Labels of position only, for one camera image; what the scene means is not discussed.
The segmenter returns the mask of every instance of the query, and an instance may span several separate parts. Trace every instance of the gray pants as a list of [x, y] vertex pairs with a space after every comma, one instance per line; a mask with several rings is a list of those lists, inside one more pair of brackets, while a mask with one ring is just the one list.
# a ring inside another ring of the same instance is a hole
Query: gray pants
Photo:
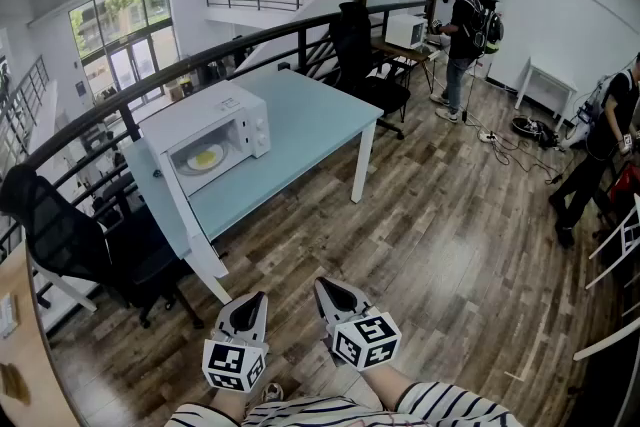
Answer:
[[449, 112], [451, 114], [456, 114], [460, 110], [462, 77], [474, 60], [468, 57], [462, 59], [449, 58], [449, 64], [447, 64], [447, 88], [442, 93], [442, 98], [449, 100]]

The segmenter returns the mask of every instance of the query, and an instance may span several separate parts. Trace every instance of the black chair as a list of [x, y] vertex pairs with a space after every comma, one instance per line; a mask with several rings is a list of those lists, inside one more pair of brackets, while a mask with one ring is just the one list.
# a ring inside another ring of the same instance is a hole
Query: black chair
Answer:
[[[336, 88], [359, 98], [391, 114], [403, 108], [411, 93], [394, 81], [394, 73], [386, 79], [367, 77], [374, 68], [371, 53], [371, 22], [367, 8], [358, 2], [340, 4], [342, 15], [329, 24], [329, 34], [340, 65], [340, 77]], [[378, 125], [398, 134], [404, 139], [402, 130], [378, 119]]]
[[167, 310], [177, 299], [193, 326], [204, 327], [176, 285], [190, 268], [176, 257], [146, 205], [103, 232], [45, 178], [19, 164], [0, 187], [0, 211], [24, 227], [38, 265], [102, 284], [123, 306], [141, 308], [142, 327], [149, 327], [147, 316], [160, 296], [167, 300]]

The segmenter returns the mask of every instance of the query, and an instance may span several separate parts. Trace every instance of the foot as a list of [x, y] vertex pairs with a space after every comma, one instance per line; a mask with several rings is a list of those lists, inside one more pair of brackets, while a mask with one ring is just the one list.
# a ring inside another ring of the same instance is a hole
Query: foot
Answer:
[[436, 93], [431, 93], [429, 95], [429, 100], [435, 103], [439, 103], [440, 105], [449, 105], [449, 100], [446, 98], [442, 98], [441, 95], [437, 95]]
[[446, 119], [447, 121], [451, 121], [451, 123], [458, 122], [458, 113], [451, 114], [449, 109], [436, 109], [436, 116], [440, 116], [442, 119]]
[[555, 194], [552, 194], [549, 196], [549, 203], [551, 203], [559, 217], [567, 213], [567, 204], [564, 202], [564, 198], [558, 198]]
[[282, 386], [278, 383], [269, 383], [262, 390], [262, 403], [265, 404], [267, 402], [282, 402], [284, 399], [284, 391], [282, 390]]
[[564, 226], [561, 226], [560, 223], [556, 223], [556, 233], [558, 234], [558, 241], [565, 249], [570, 248], [571, 246], [573, 246], [573, 244], [575, 244], [575, 241], [573, 240], [573, 233], [571, 233], [571, 231], [571, 227], [566, 228]]

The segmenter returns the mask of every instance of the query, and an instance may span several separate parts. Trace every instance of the microwave window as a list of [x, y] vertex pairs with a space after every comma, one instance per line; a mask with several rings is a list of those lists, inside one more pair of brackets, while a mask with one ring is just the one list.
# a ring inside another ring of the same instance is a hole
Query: microwave window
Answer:
[[415, 45], [416, 43], [420, 43], [422, 41], [422, 28], [424, 27], [423, 23], [419, 23], [418, 25], [413, 26], [413, 33], [411, 34], [411, 44]]
[[227, 159], [234, 159], [243, 151], [235, 120], [231, 120], [202, 135], [175, 152], [170, 150], [177, 173], [197, 176], [217, 168]]

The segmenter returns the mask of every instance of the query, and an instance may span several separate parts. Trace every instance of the white microwave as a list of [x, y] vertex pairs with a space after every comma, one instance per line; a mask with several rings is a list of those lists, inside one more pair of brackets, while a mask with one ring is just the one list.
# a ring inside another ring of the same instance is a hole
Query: white microwave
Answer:
[[168, 160], [186, 197], [271, 148], [265, 101], [230, 81], [170, 105], [140, 128], [156, 160]]
[[412, 15], [390, 16], [384, 40], [402, 48], [419, 47], [424, 39], [426, 22], [424, 18]]

